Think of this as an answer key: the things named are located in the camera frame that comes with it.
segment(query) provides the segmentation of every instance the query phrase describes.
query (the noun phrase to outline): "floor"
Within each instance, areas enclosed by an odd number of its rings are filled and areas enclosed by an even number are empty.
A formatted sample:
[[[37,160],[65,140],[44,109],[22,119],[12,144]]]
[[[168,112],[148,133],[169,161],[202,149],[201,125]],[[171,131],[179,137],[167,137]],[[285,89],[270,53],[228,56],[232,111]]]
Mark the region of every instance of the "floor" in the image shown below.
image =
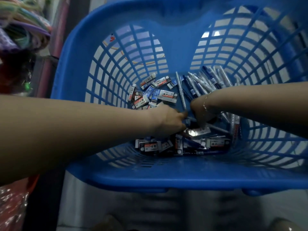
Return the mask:
[[[90,11],[107,0],[91,0]],[[57,231],[85,231],[114,215],[125,230],[265,230],[275,217],[308,229],[308,192],[289,190],[249,197],[241,190],[165,194],[112,192],[89,186],[66,172]]]

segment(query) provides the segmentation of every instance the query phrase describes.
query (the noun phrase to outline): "person's left hand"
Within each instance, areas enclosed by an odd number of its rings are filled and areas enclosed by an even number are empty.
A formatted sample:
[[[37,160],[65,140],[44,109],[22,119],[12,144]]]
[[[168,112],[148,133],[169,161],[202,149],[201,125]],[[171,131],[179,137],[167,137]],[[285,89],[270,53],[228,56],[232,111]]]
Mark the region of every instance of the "person's left hand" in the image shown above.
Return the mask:
[[[153,133],[154,137],[164,138],[186,129],[182,120],[187,117],[187,112],[179,113],[176,109],[165,104],[160,104],[159,107],[149,109],[148,112],[152,120],[157,122],[156,129]]]

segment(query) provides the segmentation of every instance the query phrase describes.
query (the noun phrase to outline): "hand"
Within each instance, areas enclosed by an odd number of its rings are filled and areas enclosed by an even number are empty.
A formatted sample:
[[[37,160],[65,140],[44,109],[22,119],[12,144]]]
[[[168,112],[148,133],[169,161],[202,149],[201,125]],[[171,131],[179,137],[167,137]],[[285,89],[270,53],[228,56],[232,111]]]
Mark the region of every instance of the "hand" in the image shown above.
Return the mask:
[[[176,109],[161,104],[159,107],[149,109],[148,113],[151,120],[157,123],[153,133],[154,137],[164,138],[186,129],[182,120],[187,117],[187,112],[179,113]]]
[[[206,98],[206,96],[207,95],[200,96],[190,103],[190,109],[194,112],[198,125],[201,127],[217,116],[214,112],[206,111],[211,110],[210,100]]]

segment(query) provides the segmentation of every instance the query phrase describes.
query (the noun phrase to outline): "person's right arm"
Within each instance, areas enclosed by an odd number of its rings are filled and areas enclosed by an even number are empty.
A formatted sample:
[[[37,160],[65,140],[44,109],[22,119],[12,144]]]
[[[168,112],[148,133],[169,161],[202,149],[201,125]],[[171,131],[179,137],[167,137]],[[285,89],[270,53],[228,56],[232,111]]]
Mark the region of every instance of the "person's right arm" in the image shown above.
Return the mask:
[[[308,82],[228,87],[190,106],[200,125],[223,111],[308,138]]]

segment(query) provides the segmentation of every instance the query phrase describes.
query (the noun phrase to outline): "yellow curved line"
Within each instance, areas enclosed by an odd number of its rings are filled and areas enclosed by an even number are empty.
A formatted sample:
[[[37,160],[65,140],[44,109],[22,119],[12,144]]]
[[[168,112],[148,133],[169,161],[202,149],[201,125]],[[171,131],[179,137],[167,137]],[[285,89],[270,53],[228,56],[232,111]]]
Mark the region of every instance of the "yellow curved line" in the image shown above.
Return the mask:
[[[107,42],[105,42],[105,41],[103,41],[103,44],[107,47],[108,46],[108,43]],[[111,49],[114,49],[114,50],[118,50],[119,48],[116,48],[116,47],[110,47]],[[155,61],[153,61],[153,62],[146,62],[145,64],[146,65],[150,65],[150,64],[153,64],[153,63],[155,63]]]

